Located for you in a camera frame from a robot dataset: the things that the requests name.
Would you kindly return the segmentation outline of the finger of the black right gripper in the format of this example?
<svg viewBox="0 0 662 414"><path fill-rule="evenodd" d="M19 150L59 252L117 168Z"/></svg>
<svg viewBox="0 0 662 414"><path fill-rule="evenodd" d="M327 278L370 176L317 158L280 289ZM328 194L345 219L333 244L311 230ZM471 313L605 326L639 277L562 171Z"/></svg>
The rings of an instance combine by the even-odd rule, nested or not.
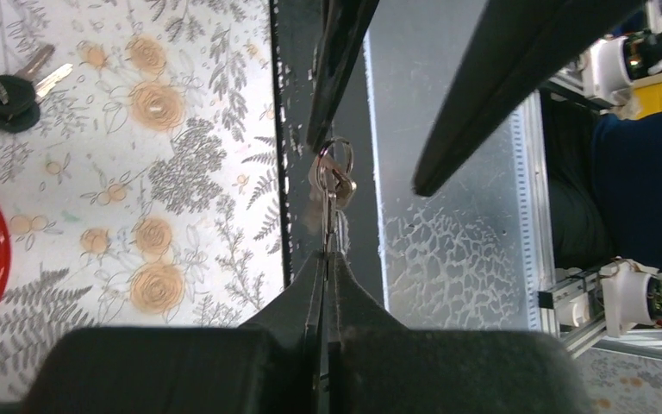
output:
<svg viewBox="0 0 662 414"><path fill-rule="evenodd" d="M532 91L639 6L489 1L418 160L414 193L433 196Z"/></svg>
<svg viewBox="0 0 662 414"><path fill-rule="evenodd" d="M306 143L314 152L326 140L377 7L378 0L322 2L323 33L306 132Z"/></svg>

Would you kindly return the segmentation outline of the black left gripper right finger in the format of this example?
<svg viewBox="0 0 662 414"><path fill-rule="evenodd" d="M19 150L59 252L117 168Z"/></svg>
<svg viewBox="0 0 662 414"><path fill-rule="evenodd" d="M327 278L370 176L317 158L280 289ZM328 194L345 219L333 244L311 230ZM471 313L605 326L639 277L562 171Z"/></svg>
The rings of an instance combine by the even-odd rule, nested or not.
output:
<svg viewBox="0 0 662 414"><path fill-rule="evenodd" d="M591 413L565 346L526 330L410 329L328 256L333 413Z"/></svg>

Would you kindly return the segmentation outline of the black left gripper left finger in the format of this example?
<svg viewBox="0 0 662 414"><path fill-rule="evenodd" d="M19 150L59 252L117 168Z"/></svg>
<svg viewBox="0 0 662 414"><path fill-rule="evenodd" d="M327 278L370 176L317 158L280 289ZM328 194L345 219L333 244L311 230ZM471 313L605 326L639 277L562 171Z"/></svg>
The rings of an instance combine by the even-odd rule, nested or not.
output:
<svg viewBox="0 0 662 414"><path fill-rule="evenodd" d="M315 413L323 276L291 285L234 328L77 329L60 339L24 413Z"/></svg>

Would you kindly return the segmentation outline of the black headed key bunch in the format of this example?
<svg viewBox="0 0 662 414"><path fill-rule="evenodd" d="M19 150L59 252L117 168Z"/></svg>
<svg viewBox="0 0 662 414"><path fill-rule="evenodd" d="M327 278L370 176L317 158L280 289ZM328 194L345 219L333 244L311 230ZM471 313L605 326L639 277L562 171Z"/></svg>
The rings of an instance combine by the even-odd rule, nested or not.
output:
<svg viewBox="0 0 662 414"><path fill-rule="evenodd" d="M55 46L47 44L14 74L0 75L0 130L21 133L31 129L41 118L40 104L61 80L73 71L73 65L64 64L35 83L38 71L47 63Z"/></svg>

